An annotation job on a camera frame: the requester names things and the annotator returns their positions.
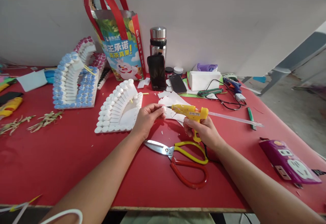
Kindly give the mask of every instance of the hand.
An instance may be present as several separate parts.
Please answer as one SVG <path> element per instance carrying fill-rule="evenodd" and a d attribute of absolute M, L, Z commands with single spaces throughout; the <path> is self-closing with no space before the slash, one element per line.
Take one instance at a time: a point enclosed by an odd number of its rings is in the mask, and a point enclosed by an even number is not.
<path fill-rule="evenodd" d="M 163 104 L 151 103 L 139 110 L 136 123 L 132 129 L 133 134 L 141 136 L 144 141 L 157 118 L 165 119 Z"/>
<path fill-rule="evenodd" d="M 200 123 L 194 120 L 190 120 L 187 117 L 183 120 L 184 130 L 189 137 L 193 137 L 192 129 L 195 129 L 199 133 L 199 137 L 203 143 L 205 143 L 212 150 L 219 150 L 226 144 L 220 134 L 217 132 L 212 119 L 208 116 L 204 120 L 200 120 Z"/>

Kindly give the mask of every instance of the jar lid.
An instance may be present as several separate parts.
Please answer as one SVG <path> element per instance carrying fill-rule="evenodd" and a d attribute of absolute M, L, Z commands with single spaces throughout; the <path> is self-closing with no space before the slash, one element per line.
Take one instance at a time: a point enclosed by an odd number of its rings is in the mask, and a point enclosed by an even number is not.
<path fill-rule="evenodd" d="M 165 72 L 166 72 L 166 73 L 173 73 L 173 68 L 171 68 L 171 67 L 166 67 L 166 68 L 165 68 Z"/>
<path fill-rule="evenodd" d="M 182 74 L 183 73 L 183 68 L 181 68 L 181 67 L 174 67 L 173 72 L 175 74 Z"/>
<path fill-rule="evenodd" d="M 153 40 L 162 41 L 166 39 L 165 27 L 153 27 L 150 29 L 150 38 Z"/>

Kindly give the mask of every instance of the small jar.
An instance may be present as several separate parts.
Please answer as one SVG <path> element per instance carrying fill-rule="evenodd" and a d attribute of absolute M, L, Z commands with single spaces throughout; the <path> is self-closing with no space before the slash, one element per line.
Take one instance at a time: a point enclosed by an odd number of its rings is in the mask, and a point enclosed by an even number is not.
<path fill-rule="evenodd" d="M 170 76 L 172 76 L 173 75 L 173 68 L 171 68 L 171 67 L 166 67 L 165 68 L 165 76 L 166 76 L 166 78 L 168 79 Z"/>
<path fill-rule="evenodd" d="M 182 73 L 183 73 L 183 68 L 181 68 L 181 67 L 174 67 L 174 69 L 173 69 L 173 74 L 174 75 L 182 75 Z"/>

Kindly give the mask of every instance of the phone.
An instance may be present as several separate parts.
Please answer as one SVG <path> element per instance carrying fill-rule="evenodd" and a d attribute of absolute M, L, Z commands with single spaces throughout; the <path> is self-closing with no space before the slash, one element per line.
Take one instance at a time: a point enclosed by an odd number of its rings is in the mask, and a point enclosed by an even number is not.
<path fill-rule="evenodd" d="M 185 93 L 187 88 L 180 75 L 172 75 L 169 77 L 172 89 L 175 93 Z"/>
<path fill-rule="evenodd" d="M 153 55 L 147 57 L 148 70 L 152 89 L 161 91 L 166 89 L 165 78 L 165 60 L 162 55 Z"/>

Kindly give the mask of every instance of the dried plant stem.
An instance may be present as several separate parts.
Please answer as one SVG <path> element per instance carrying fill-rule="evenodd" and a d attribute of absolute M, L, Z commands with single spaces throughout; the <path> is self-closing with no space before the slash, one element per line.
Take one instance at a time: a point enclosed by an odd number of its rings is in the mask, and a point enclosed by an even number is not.
<path fill-rule="evenodd" d="M 35 116 L 36 115 L 28 116 L 24 119 L 23 119 L 23 116 L 21 116 L 20 120 L 17 121 L 17 119 L 15 119 L 12 123 L 3 125 L 2 129 L 0 130 L 0 136 L 5 134 L 7 131 L 10 131 L 9 135 L 11 136 L 12 133 L 18 128 L 18 126 L 21 123 L 23 123 L 25 121 L 29 122 Z"/>
<path fill-rule="evenodd" d="M 41 122 L 27 128 L 27 130 L 31 131 L 31 133 L 35 132 L 35 131 L 38 131 L 39 129 L 41 129 L 42 127 L 45 127 L 47 126 L 48 124 L 56 121 L 58 119 L 58 117 L 61 119 L 62 116 L 61 114 L 63 114 L 64 112 L 61 111 L 61 112 L 58 112 L 58 113 L 54 113 L 53 111 L 51 111 L 51 113 L 49 114 L 45 114 L 43 117 L 40 117 L 38 119 L 42 119 Z"/>

